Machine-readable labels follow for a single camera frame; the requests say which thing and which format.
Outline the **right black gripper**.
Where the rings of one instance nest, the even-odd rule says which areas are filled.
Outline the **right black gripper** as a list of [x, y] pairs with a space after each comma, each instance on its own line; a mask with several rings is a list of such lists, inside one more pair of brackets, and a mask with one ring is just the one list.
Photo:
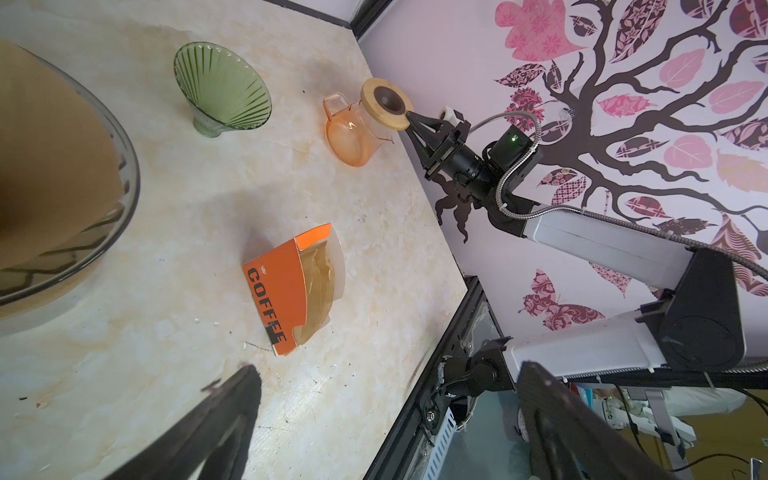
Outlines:
[[[447, 120], [427, 117], [413, 111], [406, 113], [409, 127], [407, 136], [413, 145], [427, 180], [439, 173], [456, 180], [470, 178], [474, 168], [474, 153], [466, 146], [470, 130], [468, 122], [454, 126]], [[443, 138], [434, 148], [424, 138]]]

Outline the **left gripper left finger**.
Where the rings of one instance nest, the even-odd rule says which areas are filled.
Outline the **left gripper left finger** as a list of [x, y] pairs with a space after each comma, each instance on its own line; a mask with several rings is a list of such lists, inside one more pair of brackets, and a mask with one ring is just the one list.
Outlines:
[[247, 364], [110, 479], [241, 479], [262, 396]]

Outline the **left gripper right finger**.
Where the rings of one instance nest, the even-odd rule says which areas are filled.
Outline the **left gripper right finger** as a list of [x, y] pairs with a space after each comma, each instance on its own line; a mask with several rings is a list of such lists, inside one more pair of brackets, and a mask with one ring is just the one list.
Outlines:
[[531, 470], [539, 479], [670, 479], [543, 366], [526, 361], [517, 380]]

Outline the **green glass dripper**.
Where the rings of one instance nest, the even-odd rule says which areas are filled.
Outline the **green glass dripper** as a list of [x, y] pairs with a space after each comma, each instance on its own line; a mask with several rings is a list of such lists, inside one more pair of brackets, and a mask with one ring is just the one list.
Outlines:
[[231, 50], [208, 42], [188, 43], [175, 53], [173, 72], [204, 137], [262, 127], [272, 98], [257, 71]]

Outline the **grey glass dripper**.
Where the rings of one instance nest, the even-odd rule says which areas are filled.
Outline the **grey glass dripper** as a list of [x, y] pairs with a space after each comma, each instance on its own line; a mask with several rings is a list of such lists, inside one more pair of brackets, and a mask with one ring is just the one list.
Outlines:
[[140, 170], [109, 109], [83, 85], [1, 42], [1, 313], [82, 282], [126, 230]]

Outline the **beige paper coffee filter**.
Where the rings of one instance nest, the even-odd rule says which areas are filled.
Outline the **beige paper coffee filter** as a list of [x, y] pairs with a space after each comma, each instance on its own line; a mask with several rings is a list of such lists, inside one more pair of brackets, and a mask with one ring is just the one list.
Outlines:
[[1, 266], [20, 265], [104, 217], [123, 194], [92, 107], [15, 43], [1, 43]]

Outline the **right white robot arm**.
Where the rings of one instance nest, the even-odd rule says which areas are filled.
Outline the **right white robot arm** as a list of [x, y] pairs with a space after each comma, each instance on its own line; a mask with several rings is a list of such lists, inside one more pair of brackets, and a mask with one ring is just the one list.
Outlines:
[[427, 178], [448, 175], [500, 231], [551, 247], [658, 288], [661, 297], [576, 332], [538, 340], [502, 338], [469, 362], [516, 385], [537, 363], [563, 380], [670, 369], [694, 374], [757, 375], [748, 362], [734, 269], [757, 276], [756, 262], [714, 245], [567, 204], [541, 205], [514, 189], [538, 162], [540, 135], [510, 127], [481, 153], [466, 144], [473, 125], [454, 111], [443, 118], [407, 112], [407, 135]]

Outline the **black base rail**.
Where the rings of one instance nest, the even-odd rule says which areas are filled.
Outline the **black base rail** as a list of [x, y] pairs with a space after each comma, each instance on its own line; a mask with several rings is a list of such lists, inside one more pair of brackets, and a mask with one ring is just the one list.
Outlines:
[[501, 332], [478, 277], [407, 397], [365, 473], [366, 479], [437, 479], [456, 434], [484, 392], [509, 391], [513, 380], [503, 353], [511, 340]]

